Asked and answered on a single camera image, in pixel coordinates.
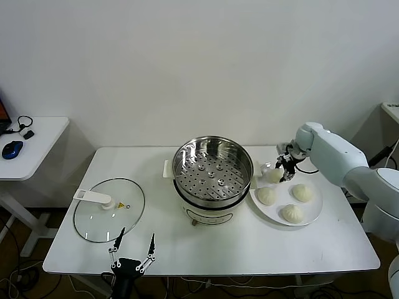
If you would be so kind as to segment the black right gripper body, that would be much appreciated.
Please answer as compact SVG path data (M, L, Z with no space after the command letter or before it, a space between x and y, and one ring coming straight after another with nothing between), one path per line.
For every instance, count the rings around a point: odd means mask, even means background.
M282 165L280 168L283 168L284 166L291 166L291 167L294 166L295 167L296 164L301 162L301 159L292 157L292 155L290 153L280 154L277 158L281 159Z

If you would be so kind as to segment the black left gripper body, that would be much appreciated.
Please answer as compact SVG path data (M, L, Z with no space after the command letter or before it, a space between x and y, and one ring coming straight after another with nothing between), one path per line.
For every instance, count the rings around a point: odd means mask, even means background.
M112 272L115 277L115 281L112 287L111 298L122 298L129 299L132 293L134 281L142 276L139 270L136 268L141 264L141 261L119 258L118 264L112 268Z

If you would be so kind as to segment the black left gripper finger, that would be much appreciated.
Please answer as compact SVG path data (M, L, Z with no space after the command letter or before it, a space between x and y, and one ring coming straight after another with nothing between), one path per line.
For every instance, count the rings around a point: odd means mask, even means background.
M139 266L137 266L137 271L140 273L144 273L146 269L155 261L155 234L152 234L150 246L148 248L147 257L144 261L141 262Z
M120 245L122 243L122 239L125 233L125 227L122 228L119 236L115 239L115 242L113 243L112 247L108 249L108 253L110 256L110 261L111 261L111 268L120 268L121 263L119 262L119 257L118 257L118 251L120 248Z

